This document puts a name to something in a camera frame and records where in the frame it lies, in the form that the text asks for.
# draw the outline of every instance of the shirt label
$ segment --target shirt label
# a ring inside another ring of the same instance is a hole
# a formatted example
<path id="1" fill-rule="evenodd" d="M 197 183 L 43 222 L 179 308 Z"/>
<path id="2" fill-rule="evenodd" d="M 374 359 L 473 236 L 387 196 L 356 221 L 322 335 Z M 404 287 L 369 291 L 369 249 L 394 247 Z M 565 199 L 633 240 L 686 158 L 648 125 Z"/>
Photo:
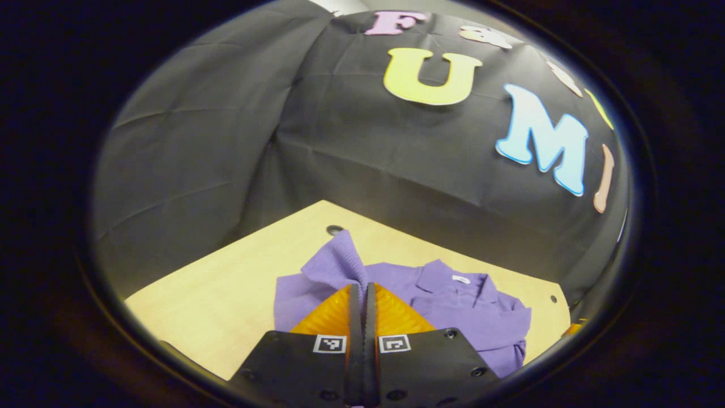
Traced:
<path id="1" fill-rule="evenodd" d="M 470 285 L 471 284 L 471 281 L 468 278 L 459 277 L 459 276 L 456 276 L 456 275 L 451 276 L 451 278 L 453 278 L 453 280 L 457 280 L 458 282 L 463 282 L 463 283 L 465 283 L 467 285 Z"/>

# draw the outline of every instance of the shirt collar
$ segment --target shirt collar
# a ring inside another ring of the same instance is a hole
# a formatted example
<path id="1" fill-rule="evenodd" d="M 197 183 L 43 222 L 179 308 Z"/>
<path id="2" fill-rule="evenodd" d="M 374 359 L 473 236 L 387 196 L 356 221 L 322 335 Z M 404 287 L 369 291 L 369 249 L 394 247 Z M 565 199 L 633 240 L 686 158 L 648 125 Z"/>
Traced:
<path id="1" fill-rule="evenodd" d="M 453 285 L 456 282 L 453 279 L 454 276 L 464 277 L 469 279 L 472 285 L 478 285 L 480 301 L 498 301 L 498 290 L 488 274 L 462 274 L 444 264 L 440 259 L 428 262 L 423 266 L 415 285 L 426 292 L 435 293 Z"/>

